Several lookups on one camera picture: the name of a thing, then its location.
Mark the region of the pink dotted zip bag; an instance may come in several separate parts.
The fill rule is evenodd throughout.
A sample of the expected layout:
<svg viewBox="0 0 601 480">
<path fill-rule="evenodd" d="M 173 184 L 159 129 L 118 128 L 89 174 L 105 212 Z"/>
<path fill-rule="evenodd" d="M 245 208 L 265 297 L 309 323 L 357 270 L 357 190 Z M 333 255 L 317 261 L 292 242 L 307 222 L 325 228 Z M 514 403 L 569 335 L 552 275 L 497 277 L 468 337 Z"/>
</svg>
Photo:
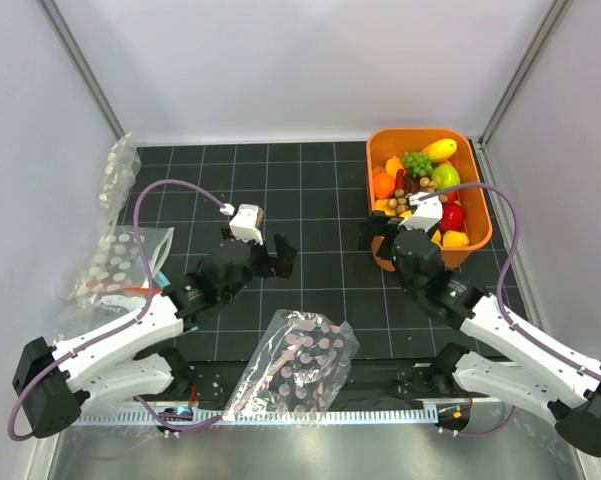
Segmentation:
<svg viewBox="0 0 601 480">
<path fill-rule="evenodd" d="M 346 322 L 277 310 L 225 406 L 223 420 L 319 423 L 348 379 L 358 350 Z"/>
</svg>

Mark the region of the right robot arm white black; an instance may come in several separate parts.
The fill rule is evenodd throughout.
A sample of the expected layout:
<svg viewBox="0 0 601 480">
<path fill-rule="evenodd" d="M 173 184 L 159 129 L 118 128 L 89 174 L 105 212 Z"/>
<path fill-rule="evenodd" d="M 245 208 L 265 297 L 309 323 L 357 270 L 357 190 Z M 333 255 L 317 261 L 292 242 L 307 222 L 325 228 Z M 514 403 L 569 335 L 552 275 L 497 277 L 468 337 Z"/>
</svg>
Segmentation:
<svg viewBox="0 0 601 480">
<path fill-rule="evenodd" d="M 430 365 L 443 396 L 460 389 L 497 397 L 543 419 L 572 447 L 601 458 L 601 361 L 580 354 L 519 317 L 478 282 L 445 266 L 432 229 L 375 211 L 361 224 L 358 247 L 375 238 L 402 291 L 427 316 L 498 350 L 507 367 L 449 344 Z"/>
</svg>

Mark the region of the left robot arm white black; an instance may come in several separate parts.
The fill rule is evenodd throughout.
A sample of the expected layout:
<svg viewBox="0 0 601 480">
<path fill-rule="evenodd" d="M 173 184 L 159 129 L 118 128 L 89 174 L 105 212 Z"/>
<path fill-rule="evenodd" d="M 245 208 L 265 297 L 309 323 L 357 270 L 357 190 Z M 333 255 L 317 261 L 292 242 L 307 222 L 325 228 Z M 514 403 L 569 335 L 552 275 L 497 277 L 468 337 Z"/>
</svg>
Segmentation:
<svg viewBox="0 0 601 480">
<path fill-rule="evenodd" d="M 289 278 L 298 255 L 283 234 L 274 235 L 272 251 L 228 229 L 222 234 L 214 251 L 143 307 L 55 345 L 42 337 L 27 343 L 12 380 L 18 400 L 8 421 L 10 438 L 22 438 L 15 431 L 18 413 L 25 414 L 31 436 L 46 438 L 111 403 L 187 396 L 194 374 L 183 355 L 174 347 L 153 354 L 147 349 L 217 316 L 253 279 Z"/>
</svg>

